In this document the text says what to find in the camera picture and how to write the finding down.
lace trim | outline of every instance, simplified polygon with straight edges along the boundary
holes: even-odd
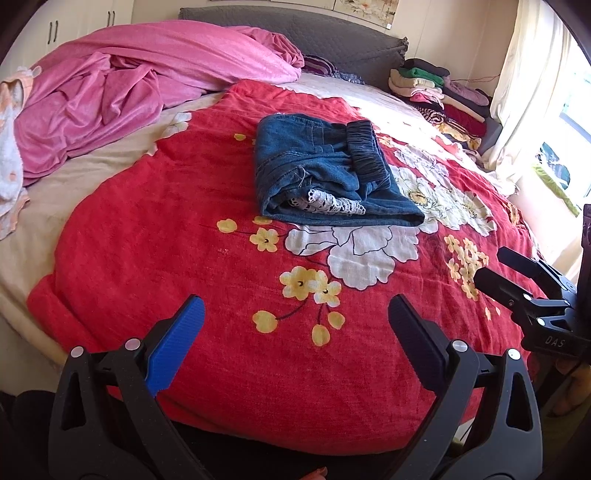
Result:
[[[305,212],[325,213],[327,215],[365,215],[365,207],[360,202],[335,197],[322,190],[310,190],[308,198],[294,198],[289,201],[289,204]]]

white flower print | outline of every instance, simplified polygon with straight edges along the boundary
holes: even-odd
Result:
[[[409,167],[416,168],[423,177],[434,185],[441,185],[447,189],[452,188],[447,168],[420,148],[406,145],[400,150],[396,150],[394,156]]]
[[[159,140],[162,140],[163,138],[172,137],[173,135],[178,134],[180,132],[184,132],[187,128],[189,128],[188,122],[189,120],[191,120],[192,117],[193,114],[191,112],[177,113],[174,116],[171,124],[168,127],[166,127],[166,129],[162,133],[162,137],[160,137]],[[157,151],[158,145],[156,144],[156,142],[154,142],[150,149],[147,151],[147,154],[153,157]]]
[[[400,193],[410,198],[425,214],[425,221],[418,227],[425,233],[435,233],[438,223],[451,230],[470,225],[482,236],[496,230],[496,223],[489,208],[472,192],[462,192],[453,185],[431,188],[428,181],[417,177],[408,168],[390,165]]]
[[[345,285],[365,290],[378,280],[386,283],[396,260],[418,259],[419,229],[402,226],[298,226],[290,231],[285,248],[296,255],[313,255],[330,248],[330,273]]]

green sweater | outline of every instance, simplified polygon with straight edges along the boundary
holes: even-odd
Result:
[[[434,75],[432,73],[429,72],[425,72],[425,70],[421,70],[418,68],[413,68],[413,69],[405,69],[400,67],[398,69],[398,72],[400,73],[400,75],[402,75],[403,77],[406,77],[407,79],[427,79],[427,80],[432,80],[435,82],[435,85],[437,85],[440,88],[443,88],[443,79],[438,76],[438,75]]]

upholstered headboard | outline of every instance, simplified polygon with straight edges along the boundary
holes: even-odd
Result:
[[[390,69],[403,64],[408,49],[406,38],[391,37],[340,18],[288,8],[182,8],[178,17],[223,27],[248,25],[284,34],[303,54],[324,57],[342,72],[361,75],[366,83],[386,92]]]

window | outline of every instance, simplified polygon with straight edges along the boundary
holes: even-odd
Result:
[[[568,197],[582,207],[591,194],[591,66],[576,44],[571,69],[569,97],[548,129],[542,160]]]

